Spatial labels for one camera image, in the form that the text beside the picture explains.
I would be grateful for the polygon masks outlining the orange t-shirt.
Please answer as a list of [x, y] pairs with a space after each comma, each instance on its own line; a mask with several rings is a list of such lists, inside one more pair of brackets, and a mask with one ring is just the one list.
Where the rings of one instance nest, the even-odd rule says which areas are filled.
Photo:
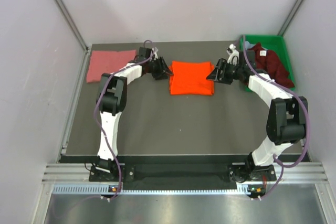
[[173, 72], [169, 80], [170, 95], [213, 95], [214, 82], [206, 78], [214, 68], [211, 62], [173, 61], [169, 66]]

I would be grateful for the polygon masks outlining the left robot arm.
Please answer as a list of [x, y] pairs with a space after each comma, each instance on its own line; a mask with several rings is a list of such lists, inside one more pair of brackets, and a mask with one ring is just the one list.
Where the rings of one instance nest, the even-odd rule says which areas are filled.
[[95, 168], [107, 180], [121, 179], [121, 165], [117, 159], [118, 127], [127, 104], [128, 85], [145, 74], [154, 80], [173, 75], [156, 47], [140, 47], [135, 58], [113, 73], [103, 73], [99, 83], [94, 119], [100, 129], [98, 162]]

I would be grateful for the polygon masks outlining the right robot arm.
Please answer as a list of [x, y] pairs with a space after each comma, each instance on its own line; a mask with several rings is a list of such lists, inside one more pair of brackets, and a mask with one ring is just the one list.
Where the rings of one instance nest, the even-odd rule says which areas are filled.
[[266, 138], [251, 152], [243, 165], [230, 165], [230, 179], [243, 183], [256, 180], [275, 180], [273, 163], [284, 150], [307, 135], [308, 103], [287, 92], [262, 69], [258, 69], [253, 51], [238, 51], [234, 44], [227, 48], [228, 59], [220, 58], [207, 80], [232, 84], [234, 80], [246, 84], [268, 106]]

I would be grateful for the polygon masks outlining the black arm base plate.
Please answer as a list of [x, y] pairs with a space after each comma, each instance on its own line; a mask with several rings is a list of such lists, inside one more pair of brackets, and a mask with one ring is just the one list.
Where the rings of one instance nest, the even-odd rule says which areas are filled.
[[116, 167], [111, 171], [101, 167], [91, 167], [89, 181], [91, 182], [118, 182], [123, 183], [144, 182], [146, 179], [157, 182], [163, 179], [190, 179], [192, 182], [208, 181], [210, 179], [219, 182], [273, 182], [276, 180], [275, 169], [272, 165], [256, 167], [249, 171], [244, 164], [125, 164], [121, 166], [121, 172]]

